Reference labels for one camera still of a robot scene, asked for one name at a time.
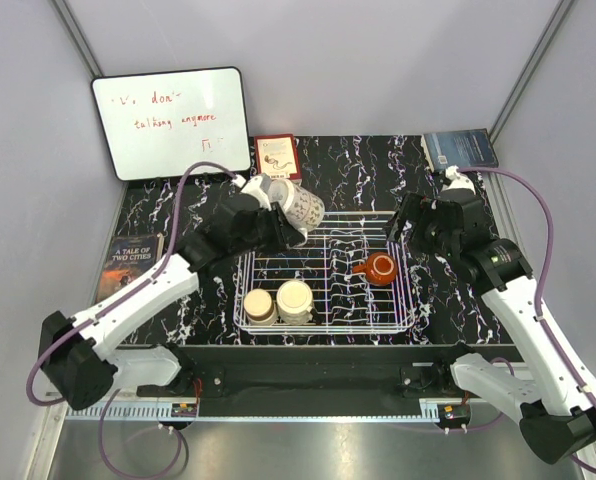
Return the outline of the brown and cream cup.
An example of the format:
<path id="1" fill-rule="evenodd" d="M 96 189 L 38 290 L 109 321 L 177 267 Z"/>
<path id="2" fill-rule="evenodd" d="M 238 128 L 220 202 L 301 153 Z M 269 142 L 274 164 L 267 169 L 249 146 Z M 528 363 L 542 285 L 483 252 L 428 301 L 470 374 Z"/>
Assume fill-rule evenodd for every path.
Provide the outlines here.
<path id="1" fill-rule="evenodd" d="M 276 304 L 269 292 L 253 289 L 244 297 L 244 311 L 253 326 L 271 326 L 278 320 Z"/>

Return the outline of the red and white book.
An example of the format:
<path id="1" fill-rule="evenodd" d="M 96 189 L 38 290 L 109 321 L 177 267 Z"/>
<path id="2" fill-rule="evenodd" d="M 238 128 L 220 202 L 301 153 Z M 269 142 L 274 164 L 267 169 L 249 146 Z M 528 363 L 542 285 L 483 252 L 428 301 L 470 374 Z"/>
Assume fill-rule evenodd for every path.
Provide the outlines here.
<path id="1" fill-rule="evenodd" d="M 301 167 L 292 134 L 257 136 L 254 138 L 254 148 L 259 174 L 301 183 Z"/>

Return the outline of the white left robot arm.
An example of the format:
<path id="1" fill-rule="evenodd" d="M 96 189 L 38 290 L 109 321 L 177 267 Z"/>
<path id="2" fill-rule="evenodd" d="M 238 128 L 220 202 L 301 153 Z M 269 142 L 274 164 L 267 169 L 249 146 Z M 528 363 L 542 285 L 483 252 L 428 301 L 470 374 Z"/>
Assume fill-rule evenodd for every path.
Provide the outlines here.
<path id="1" fill-rule="evenodd" d="M 194 384 L 194 362 L 180 348 L 123 350 L 123 341 L 176 300 L 197 292 L 225 261 L 251 251 L 282 253 L 304 243 L 309 230 L 277 202 L 264 207 L 247 194 L 227 199 L 172 252 L 112 296 L 71 317 L 59 311 L 49 315 L 32 370 L 43 372 L 76 411 L 120 389 L 186 394 Z"/>

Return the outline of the Tale of Two Cities book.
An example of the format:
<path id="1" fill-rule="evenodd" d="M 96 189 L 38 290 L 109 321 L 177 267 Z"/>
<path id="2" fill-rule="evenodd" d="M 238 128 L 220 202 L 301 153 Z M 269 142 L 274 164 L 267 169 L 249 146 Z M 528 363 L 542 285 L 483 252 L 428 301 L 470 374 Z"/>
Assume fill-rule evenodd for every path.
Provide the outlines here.
<path id="1" fill-rule="evenodd" d="M 161 233 L 113 237 L 100 275 L 95 302 L 99 303 L 152 268 L 161 258 Z"/>

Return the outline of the floral iridescent white mug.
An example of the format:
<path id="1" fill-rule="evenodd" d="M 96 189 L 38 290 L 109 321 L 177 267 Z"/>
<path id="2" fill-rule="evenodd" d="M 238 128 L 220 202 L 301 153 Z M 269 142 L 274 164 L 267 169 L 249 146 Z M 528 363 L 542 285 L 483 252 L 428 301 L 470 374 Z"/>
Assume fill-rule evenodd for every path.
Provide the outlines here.
<path id="1" fill-rule="evenodd" d="M 288 222 L 305 239 L 323 221 L 325 215 L 323 201 L 288 179 L 273 180 L 268 197 L 271 203 L 279 204 Z"/>

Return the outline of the orange ceramic mug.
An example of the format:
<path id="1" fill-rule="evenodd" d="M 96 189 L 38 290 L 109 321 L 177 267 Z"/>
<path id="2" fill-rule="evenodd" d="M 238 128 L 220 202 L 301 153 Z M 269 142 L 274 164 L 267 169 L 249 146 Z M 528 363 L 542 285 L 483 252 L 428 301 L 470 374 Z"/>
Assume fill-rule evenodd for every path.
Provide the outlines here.
<path id="1" fill-rule="evenodd" d="M 354 266 L 352 273 L 363 275 L 370 285 L 382 287 L 396 279 L 398 266 L 391 255 L 377 252 L 370 255 L 364 263 Z"/>

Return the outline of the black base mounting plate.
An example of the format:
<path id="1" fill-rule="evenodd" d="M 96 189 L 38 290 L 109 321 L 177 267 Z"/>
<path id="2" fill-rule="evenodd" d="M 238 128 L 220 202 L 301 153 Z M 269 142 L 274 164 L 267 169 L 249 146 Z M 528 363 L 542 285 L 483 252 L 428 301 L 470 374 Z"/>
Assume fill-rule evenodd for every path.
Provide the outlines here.
<path id="1" fill-rule="evenodd" d="M 200 395 L 200 415 L 227 418 L 398 418 L 419 400 L 456 398 L 454 346 L 187 346 L 179 386 L 138 388 L 141 397 Z"/>

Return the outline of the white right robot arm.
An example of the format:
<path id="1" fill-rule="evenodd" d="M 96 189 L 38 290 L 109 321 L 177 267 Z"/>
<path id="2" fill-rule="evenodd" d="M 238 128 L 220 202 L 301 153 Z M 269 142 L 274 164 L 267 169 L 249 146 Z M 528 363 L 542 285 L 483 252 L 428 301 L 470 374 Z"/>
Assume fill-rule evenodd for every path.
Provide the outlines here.
<path id="1" fill-rule="evenodd" d="M 479 196 L 463 188 L 436 199 L 408 193 L 384 231 L 411 252 L 446 260 L 501 321 L 531 373 L 522 381 L 459 344 L 432 371 L 438 393 L 462 390 L 487 401 L 548 464 L 596 442 L 596 378 L 536 299 L 537 281 L 519 247 L 492 234 Z"/>

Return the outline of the dark blue book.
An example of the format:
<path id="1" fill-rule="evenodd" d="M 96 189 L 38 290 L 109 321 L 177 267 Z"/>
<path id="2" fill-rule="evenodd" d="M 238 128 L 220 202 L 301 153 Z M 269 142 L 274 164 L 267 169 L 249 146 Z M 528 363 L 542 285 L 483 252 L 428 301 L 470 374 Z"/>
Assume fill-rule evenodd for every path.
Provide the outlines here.
<path id="1" fill-rule="evenodd" d="M 431 171 L 451 166 L 459 169 L 499 166 L 486 129 L 427 133 L 421 138 L 421 146 Z"/>

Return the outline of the white dry-erase board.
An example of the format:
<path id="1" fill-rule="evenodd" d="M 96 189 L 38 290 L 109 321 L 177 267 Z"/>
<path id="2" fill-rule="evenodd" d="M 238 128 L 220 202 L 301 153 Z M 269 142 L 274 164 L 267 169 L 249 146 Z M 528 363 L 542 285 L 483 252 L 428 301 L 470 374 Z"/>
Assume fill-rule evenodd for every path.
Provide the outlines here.
<path id="1" fill-rule="evenodd" d="M 179 177 L 196 162 L 250 168 L 241 72 L 235 67 L 98 78 L 91 83 L 121 181 Z"/>

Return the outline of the cream ribbed mug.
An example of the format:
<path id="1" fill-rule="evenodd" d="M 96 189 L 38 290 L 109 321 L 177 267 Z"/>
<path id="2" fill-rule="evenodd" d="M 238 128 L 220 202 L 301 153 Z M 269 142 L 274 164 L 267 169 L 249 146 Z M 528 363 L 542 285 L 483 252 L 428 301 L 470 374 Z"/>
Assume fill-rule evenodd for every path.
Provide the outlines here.
<path id="1" fill-rule="evenodd" d="M 288 280 L 277 291 L 276 304 L 280 319 L 289 325 L 302 326 L 314 316 L 314 296 L 302 280 Z"/>

